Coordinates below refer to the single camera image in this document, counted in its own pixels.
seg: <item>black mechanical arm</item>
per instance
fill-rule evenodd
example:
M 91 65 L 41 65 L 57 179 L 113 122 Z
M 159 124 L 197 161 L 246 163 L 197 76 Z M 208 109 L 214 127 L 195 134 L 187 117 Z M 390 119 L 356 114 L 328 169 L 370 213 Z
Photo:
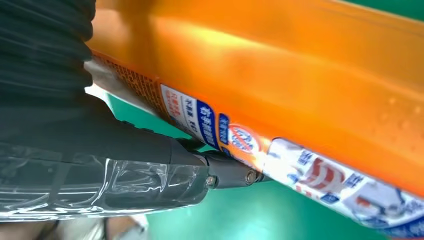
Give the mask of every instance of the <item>black mechanical arm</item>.
M 199 203 L 264 177 L 194 140 L 115 119 L 85 93 L 95 0 L 0 0 L 0 221 Z

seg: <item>green surface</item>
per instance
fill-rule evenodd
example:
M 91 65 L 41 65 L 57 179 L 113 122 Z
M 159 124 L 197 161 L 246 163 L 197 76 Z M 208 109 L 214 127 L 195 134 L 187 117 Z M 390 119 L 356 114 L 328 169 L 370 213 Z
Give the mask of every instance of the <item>green surface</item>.
M 166 122 L 110 97 L 116 117 L 186 137 Z M 197 205 L 148 215 L 153 240 L 385 240 L 277 182 L 212 190 Z
M 343 0 L 352 4 L 424 21 L 424 0 Z

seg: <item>metal bolt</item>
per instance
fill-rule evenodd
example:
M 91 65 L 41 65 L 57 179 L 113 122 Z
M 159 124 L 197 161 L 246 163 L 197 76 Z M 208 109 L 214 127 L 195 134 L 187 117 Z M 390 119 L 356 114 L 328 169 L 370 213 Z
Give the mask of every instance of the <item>metal bolt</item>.
M 252 185 L 256 181 L 256 171 L 250 170 L 246 175 L 246 184 Z
M 206 186 L 213 188 L 215 186 L 215 183 L 217 182 L 217 177 L 215 176 L 208 176 L 206 178 Z

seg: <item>orange bottle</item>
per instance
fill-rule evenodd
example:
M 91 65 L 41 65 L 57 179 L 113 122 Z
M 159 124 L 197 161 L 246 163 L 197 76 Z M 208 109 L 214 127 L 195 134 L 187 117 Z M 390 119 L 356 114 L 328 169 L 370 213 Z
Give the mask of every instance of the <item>orange bottle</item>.
M 424 237 L 422 22 L 338 0 L 98 0 L 93 25 L 96 59 L 165 120 L 367 227 Z

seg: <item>orange plastic surface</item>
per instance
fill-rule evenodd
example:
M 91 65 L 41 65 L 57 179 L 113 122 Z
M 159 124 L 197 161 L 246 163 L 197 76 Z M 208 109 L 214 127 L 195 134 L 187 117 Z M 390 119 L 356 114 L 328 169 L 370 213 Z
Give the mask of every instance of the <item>orange plastic surface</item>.
M 264 148 L 284 137 L 424 197 L 423 23 L 331 0 L 98 0 L 93 24 L 96 55 Z

